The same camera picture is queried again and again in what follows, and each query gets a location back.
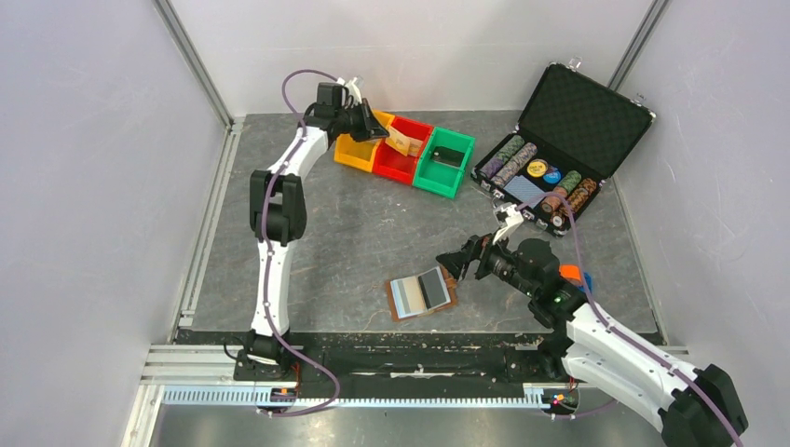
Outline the orange credit card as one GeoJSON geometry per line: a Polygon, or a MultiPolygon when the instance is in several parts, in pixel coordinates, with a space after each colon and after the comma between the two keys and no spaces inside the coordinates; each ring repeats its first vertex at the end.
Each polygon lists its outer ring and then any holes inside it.
{"type": "Polygon", "coordinates": [[[411,155],[412,139],[394,127],[388,128],[385,142],[402,156],[411,155]]]}

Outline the brown leather card holder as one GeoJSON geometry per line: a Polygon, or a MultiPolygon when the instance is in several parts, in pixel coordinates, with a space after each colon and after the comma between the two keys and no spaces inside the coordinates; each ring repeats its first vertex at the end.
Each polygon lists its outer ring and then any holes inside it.
{"type": "Polygon", "coordinates": [[[390,280],[385,284],[385,291],[395,322],[424,317],[457,305],[456,280],[440,265],[422,274],[390,280]]]}

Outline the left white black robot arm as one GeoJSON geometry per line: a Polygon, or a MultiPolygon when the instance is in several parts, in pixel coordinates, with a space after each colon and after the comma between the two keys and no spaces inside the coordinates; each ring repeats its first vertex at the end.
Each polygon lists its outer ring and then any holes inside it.
{"type": "Polygon", "coordinates": [[[317,99],[301,115],[290,145],[250,178],[250,226],[259,275],[251,329],[238,354],[237,374],[281,379],[292,369],[286,347],[293,254],[306,231],[304,180],[341,135],[355,142],[383,139],[388,131],[361,95],[358,78],[321,82],[317,99]]]}

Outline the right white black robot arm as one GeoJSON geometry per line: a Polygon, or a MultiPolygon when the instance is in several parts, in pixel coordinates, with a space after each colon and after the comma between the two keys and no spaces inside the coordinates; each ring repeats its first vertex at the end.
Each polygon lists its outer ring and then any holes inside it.
{"type": "Polygon", "coordinates": [[[473,236],[436,259],[454,279],[476,263],[476,278],[492,275],[528,298],[551,331],[538,345],[545,377],[600,389],[650,423],[667,446],[742,445],[749,422],[730,375],[714,364],[698,368],[618,323],[562,277],[548,242],[528,238],[511,251],[491,235],[473,236]]]}

